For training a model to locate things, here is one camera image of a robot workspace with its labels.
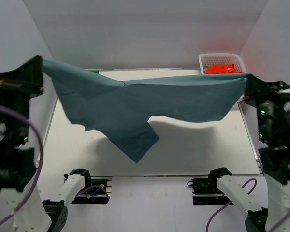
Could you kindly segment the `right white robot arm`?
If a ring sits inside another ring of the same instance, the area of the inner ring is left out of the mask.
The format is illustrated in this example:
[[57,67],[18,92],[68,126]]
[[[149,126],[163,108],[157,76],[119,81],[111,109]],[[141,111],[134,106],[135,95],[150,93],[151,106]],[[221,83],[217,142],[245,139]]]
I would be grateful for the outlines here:
[[245,219],[248,232],[290,232],[290,109],[285,109],[290,85],[249,75],[244,101],[256,108],[259,140],[266,144],[259,154],[268,206],[255,202],[226,168],[209,173],[209,188],[227,196]]

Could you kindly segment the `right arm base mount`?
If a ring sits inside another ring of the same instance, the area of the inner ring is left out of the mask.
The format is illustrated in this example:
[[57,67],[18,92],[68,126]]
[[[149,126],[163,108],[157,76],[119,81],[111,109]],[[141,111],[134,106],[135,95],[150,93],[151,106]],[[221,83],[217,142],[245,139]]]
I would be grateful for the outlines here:
[[187,186],[192,189],[194,206],[220,206],[230,202],[224,193],[212,188],[208,178],[191,179],[187,182]]

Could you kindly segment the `blue-grey t-shirt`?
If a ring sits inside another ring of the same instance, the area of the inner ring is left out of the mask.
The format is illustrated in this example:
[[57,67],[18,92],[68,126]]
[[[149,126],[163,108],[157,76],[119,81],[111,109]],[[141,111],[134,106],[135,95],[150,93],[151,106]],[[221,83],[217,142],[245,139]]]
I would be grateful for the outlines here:
[[103,133],[134,162],[159,140],[148,120],[166,116],[220,121],[243,95],[251,73],[117,81],[54,60],[42,70],[53,82],[67,119]]

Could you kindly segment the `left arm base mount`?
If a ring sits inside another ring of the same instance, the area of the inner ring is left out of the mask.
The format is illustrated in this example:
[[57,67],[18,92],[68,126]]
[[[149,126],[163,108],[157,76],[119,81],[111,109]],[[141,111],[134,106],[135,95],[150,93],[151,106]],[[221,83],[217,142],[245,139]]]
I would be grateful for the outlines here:
[[72,201],[78,205],[107,205],[112,192],[111,177],[92,177],[91,183],[85,186]]

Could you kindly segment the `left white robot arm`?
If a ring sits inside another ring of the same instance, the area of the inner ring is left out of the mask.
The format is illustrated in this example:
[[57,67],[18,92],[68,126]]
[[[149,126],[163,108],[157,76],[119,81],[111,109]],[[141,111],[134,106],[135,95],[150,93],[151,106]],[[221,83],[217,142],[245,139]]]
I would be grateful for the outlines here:
[[42,200],[37,181],[42,161],[34,148],[25,148],[33,131],[43,148],[37,128],[29,120],[29,103],[43,94],[42,57],[34,56],[19,68],[0,72],[0,193],[11,209],[18,232],[59,232],[67,222],[68,206],[79,192],[92,189],[90,172],[74,169],[64,176],[58,194]]

